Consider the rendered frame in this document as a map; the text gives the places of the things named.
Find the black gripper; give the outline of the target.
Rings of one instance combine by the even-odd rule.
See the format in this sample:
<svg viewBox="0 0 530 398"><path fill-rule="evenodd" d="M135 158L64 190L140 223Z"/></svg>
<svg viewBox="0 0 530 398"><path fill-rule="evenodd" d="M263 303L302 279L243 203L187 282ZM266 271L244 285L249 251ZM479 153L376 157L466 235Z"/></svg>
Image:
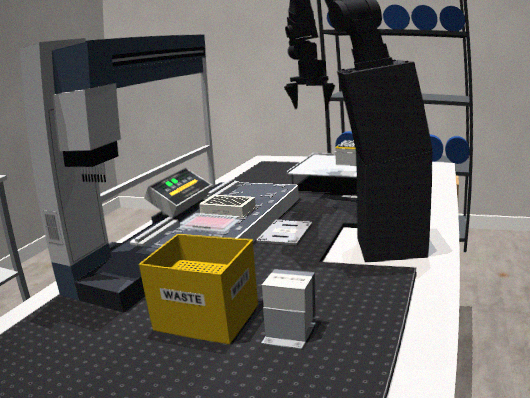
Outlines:
<svg viewBox="0 0 530 398"><path fill-rule="evenodd" d="M298 107L298 85L323 86L324 103L327 110L335 85L333 83L324 84L324 81L328 81L328 76L319 77L318 59L308 60L307 63L304 60L299 60L299 74L300 77L290 77L290 82L296 81L296 83L288 83L287 86L284 86L294 108L297 109Z"/></svg>

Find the white well plate with pink wells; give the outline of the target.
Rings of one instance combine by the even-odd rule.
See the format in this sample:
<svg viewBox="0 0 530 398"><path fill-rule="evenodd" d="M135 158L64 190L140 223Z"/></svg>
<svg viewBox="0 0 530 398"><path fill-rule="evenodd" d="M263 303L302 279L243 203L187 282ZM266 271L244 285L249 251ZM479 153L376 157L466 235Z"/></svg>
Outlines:
<svg viewBox="0 0 530 398"><path fill-rule="evenodd" d="M180 223L181 229L226 233L240 221L239 216L195 213Z"/></svg>

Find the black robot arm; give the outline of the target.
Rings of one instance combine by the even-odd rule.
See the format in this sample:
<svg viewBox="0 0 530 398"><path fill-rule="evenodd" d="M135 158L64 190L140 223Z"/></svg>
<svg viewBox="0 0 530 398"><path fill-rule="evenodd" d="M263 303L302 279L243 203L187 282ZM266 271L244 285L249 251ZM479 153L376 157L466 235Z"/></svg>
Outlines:
<svg viewBox="0 0 530 398"><path fill-rule="evenodd" d="M350 35L356 71L393 65L387 45L383 43L381 32L377 29L382 20L377 0L325 0L325 2L333 28ZM288 14L288 26L285 27L287 38L290 37L288 55L294 60L304 60L305 63L308 62L307 60L317 59L317 44L308 40L318 38L310 0L290 0Z"/></svg>

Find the yellow waste bin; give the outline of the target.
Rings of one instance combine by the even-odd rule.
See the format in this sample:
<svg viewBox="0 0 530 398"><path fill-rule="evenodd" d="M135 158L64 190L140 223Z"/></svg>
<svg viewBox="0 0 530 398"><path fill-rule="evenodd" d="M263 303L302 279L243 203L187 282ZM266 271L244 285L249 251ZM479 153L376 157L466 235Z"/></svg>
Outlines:
<svg viewBox="0 0 530 398"><path fill-rule="evenodd" d="M220 274L171 268L179 260L227 266ZM155 331L230 344L258 306L250 239L177 234L139 267Z"/></svg>

